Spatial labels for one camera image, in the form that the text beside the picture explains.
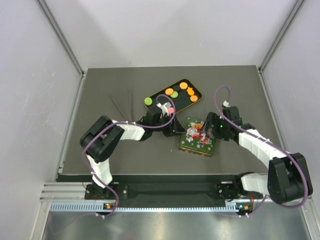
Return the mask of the gold tin lid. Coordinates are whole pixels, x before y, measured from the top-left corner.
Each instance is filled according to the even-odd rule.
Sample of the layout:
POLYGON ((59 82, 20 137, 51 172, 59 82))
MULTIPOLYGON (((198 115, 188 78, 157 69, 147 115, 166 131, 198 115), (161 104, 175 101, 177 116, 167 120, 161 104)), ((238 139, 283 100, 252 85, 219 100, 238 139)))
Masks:
POLYGON ((179 145, 211 145, 215 150, 216 139, 213 137, 213 129, 211 132, 203 132, 204 123, 200 118, 187 117, 183 123, 186 133, 180 136, 179 145))

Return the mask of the green round cookie left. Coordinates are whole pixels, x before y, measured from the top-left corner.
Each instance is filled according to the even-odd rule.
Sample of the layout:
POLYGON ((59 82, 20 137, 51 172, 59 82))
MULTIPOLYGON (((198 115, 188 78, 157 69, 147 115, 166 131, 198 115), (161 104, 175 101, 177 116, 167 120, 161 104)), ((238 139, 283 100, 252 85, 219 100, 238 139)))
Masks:
POLYGON ((153 100, 152 100, 150 97, 146 97, 146 98, 144 99, 144 104, 145 104, 146 106, 150 106, 150 105, 152 105, 152 103, 153 103, 153 100))

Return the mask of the black cookie tray gold rim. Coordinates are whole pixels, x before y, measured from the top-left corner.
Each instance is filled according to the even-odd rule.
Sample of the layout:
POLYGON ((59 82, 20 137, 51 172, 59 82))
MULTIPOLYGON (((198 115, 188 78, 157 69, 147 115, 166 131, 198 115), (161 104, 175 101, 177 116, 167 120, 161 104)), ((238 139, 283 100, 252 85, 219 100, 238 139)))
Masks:
POLYGON ((184 78, 159 90, 158 92, 147 96, 143 103, 147 109, 156 106, 158 103, 174 103, 176 113, 194 105, 203 98, 200 90, 188 79, 184 78))

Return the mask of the round orange cookie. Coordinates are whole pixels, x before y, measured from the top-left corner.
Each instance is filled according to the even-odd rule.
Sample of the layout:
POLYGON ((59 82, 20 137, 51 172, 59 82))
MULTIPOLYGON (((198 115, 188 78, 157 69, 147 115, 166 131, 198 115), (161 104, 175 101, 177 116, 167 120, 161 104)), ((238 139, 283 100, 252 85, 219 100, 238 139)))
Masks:
POLYGON ((182 89, 182 90, 186 90, 188 88, 188 84, 186 82, 181 82, 179 84, 179 87, 182 89))
POLYGON ((173 90, 172 88, 167 88, 167 89, 165 90, 165 94, 166 94, 167 96, 171 96, 173 93, 174 93, 174 90, 173 90))
POLYGON ((198 100, 198 97, 196 95, 190 96, 190 101, 191 102, 196 102, 198 100))

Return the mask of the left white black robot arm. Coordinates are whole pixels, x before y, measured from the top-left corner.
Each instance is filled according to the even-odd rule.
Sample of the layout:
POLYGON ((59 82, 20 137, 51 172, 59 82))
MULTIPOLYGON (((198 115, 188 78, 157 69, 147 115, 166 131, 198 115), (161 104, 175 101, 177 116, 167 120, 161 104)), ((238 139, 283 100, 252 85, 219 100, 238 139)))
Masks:
POLYGON ((112 120, 101 116, 80 138, 79 144, 92 171, 92 185, 102 198, 109 198, 114 191, 111 184, 110 157, 120 141, 145 141, 153 132, 166 137, 179 136, 186 129, 175 116, 173 107, 152 106, 137 122, 112 120))

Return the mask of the round orange cookie left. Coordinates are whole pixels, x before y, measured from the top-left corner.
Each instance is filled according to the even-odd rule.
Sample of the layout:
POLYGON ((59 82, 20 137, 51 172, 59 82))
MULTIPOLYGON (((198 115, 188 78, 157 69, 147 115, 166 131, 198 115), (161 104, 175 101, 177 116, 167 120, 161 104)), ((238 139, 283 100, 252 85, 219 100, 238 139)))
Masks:
POLYGON ((166 94, 167 96, 171 96, 173 93, 174 93, 174 90, 173 90, 172 88, 167 88, 167 89, 165 90, 165 94, 166 94))

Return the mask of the pink round cookie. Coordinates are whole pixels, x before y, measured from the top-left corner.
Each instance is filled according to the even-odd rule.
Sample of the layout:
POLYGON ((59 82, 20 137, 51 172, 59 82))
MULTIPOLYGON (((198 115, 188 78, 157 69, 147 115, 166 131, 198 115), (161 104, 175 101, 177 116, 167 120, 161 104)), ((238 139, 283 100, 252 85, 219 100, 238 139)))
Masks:
POLYGON ((173 112, 174 112, 174 108, 170 107, 170 108, 168 109, 168 112, 169 112, 170 114, 173 113, 173 112))

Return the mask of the green round cookie centre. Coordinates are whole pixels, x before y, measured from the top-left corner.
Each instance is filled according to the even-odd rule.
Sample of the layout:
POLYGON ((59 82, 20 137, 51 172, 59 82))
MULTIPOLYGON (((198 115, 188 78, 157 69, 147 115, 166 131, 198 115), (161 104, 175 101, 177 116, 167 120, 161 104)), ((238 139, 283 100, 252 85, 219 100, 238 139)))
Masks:
POLYGON ((178 95, 179 95, 178 92, 177 92, 177 91, 174 91, 174 92, 170 95, 170 97, 174 99, 174 98, 177 98, 178 95))

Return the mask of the orange fish cookie on tray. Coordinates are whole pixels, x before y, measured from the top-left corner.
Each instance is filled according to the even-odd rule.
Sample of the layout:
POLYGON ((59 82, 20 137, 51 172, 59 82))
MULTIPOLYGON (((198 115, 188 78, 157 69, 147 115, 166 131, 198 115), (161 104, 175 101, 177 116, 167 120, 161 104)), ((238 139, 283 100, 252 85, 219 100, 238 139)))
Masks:
POLYGON ((192 87, 188 87, 186 91, 189 96, 193 96, 195 94, 195 91, 192 87))

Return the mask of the green christmas cookie tin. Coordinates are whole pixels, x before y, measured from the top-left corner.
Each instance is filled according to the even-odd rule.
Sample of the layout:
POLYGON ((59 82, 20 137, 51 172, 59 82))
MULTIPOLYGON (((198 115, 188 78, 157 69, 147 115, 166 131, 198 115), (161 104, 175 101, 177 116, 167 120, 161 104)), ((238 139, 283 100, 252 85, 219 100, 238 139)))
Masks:
POLYGON ((182 152, 199 155, 202 157, 211 157, 214 154, 212 145, 194 144, 194 145, 179 145, 178 149, 182 152))

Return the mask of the green round cookie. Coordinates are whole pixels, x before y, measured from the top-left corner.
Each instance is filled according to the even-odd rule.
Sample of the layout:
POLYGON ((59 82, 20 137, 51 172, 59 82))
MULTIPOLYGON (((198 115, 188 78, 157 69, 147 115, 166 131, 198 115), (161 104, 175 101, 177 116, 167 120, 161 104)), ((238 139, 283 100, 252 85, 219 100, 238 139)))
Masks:
POLYGON ((174 99, 174 98, 177 98, 178 95, 179 95, 178 92, 177 92, 177 91, 174 91, 174 92, 170 95, 170 97, 174 99))
POLYGON ((150 97, 146 97, 146 98, 144 99, 144 104, 145 104, 146 106, 150 106, 150 105, 152 105, 152 103, 153 103, 153 100, 152 100, 150 97))

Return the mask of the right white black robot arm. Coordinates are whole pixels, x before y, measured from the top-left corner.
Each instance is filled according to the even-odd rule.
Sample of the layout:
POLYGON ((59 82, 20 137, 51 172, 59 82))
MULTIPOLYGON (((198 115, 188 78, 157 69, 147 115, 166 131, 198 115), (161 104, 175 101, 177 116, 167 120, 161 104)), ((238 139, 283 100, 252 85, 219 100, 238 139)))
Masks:
POLYGON ((221 115, 209 112, 202 129, 214 139, 233 140, 267 167, 266 174, 237 175, 233 180, 233 192, 237 197, 245 198, 257 192, 282 205, 305 200, 313 194, 306 158, 299 152, 287 152, 263 137, 251 124, 244 124, 236 106, 224 106, 221 115))

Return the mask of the black metal tweezers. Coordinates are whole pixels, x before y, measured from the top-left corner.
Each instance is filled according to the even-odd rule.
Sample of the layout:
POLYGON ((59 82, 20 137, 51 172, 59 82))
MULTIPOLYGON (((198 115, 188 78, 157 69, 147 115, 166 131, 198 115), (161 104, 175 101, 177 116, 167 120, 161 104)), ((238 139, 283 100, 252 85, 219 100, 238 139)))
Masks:
POLYGON ((108 97, 125 121, 135 121, 133 89, 129 86, 119 94, 109 92, 108 97))

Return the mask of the round orange cookie top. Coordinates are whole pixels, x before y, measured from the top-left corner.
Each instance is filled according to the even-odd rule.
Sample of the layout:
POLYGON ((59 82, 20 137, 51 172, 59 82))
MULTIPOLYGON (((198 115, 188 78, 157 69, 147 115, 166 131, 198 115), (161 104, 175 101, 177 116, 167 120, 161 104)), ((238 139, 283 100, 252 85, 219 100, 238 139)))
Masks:
POLYGON ((179 87, 182 89, 182 90, 186 90, 188 88, 188 84, 186 82, 181 82, 179 84, 179 87))

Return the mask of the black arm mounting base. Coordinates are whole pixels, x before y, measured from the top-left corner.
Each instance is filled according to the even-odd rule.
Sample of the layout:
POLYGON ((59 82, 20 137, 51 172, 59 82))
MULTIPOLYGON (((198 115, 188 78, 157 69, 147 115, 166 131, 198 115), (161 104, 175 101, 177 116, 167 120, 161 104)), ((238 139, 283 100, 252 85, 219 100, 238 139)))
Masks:
POLYGON ((108 187, 100 187, 95 183, 86 187, 86 200, 110 200, 115 192, 120 201, 155 201, 171 202, 181 199, 199 201, 232 201, 238 199, 260 199, 259 193, 238 193, 232 183, 226 182, 112 182, 108 187))

